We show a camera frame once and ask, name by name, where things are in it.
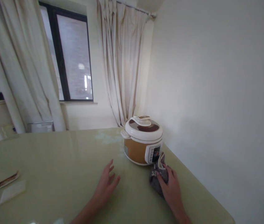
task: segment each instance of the window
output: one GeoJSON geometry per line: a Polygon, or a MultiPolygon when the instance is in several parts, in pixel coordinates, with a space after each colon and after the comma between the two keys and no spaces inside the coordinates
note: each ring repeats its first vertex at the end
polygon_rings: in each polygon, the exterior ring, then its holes
{"type": "Polygon", "coordinates": [[[93,101],[87,17],[40,2],[61,101],[93,101]]]}

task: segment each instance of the curtain fold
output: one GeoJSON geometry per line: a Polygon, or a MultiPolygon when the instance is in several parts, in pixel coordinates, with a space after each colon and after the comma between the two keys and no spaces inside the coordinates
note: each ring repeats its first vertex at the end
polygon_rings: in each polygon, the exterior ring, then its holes
{"type": "Polygon", "coordinates": [[[141,38],[148,15],[115,0],[97,0],[104,81],[119,126],[133,116],[141,58],[141,38]]]}
{"type": "Polygon", "coordinates": [[[51,121],[64,131],[55,70],[37,0],[0,0],[0,77],[17,133],[28,123],[51,121]]]}

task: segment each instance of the gray cloth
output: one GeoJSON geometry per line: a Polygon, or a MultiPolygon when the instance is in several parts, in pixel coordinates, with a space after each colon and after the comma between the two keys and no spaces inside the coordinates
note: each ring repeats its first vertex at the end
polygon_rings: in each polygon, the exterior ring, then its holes
{"type": "Polygon", "coordinates": [[[160,173],[162,176],[164,182],[167,184],[168,182],[168,173],[163,164],[165,164],[165,154],[164,152],[161,152],[160,157],[158,159],[158,162],[154,163],[154,166],[151,168],[150,173],[150,185],[155,189],[155,191],[158,192],[158,194],[164,198],[161,186],[159,184],[158,178],[157,178],[157,172],[160,173]]]}

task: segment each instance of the white lid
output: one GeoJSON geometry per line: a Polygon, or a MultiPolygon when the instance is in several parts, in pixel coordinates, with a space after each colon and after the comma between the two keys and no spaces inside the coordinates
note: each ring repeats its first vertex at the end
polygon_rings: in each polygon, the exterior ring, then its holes
{"type": "Polygon", "coordinates": [[[162,137],[162,128],[149,116],[134,116],[126,122],[126,132],[138,141],[155,141],[162,137]]]}

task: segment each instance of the table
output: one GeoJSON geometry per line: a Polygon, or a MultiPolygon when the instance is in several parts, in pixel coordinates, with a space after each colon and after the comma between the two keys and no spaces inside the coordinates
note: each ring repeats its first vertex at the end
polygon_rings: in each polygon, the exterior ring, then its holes
{"type": "MultiPolygon", "coordinates": [[[[17,170],[20,177],[13,183],[26,180],[23,193],[0,205],[0,223],[70,223],[92,197],[112,158],[121,180],[94,223],[175,223],[166,202],[149,185],[150,166],[138,166],[125,156],[120,131],[29,133],[0,141],[0,181],[17,170]]],[[[192,222],[234,223],[165,144],[162,150],[166,163],[177,171],[192,222]]],[[[0,197],[12,184],[0,189],[0,197]]]]}

